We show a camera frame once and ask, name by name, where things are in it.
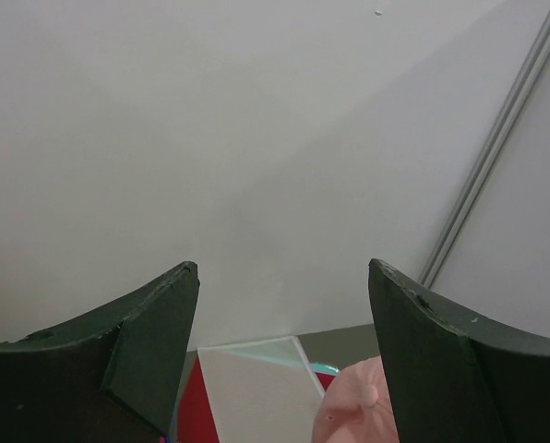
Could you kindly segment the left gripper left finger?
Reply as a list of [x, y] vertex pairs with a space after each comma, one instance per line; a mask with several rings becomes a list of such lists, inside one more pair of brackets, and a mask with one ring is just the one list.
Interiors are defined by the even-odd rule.
[[0, 342], [0, 442], [170, 434], [199, 293], [186, 261], [132, 293]]

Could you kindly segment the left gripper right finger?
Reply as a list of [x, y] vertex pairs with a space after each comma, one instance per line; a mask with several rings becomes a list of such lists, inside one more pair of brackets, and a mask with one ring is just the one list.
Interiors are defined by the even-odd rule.
[[380, 259], [368, 292], [402, 442], [550, 442], [550, 339], [427, 290]]

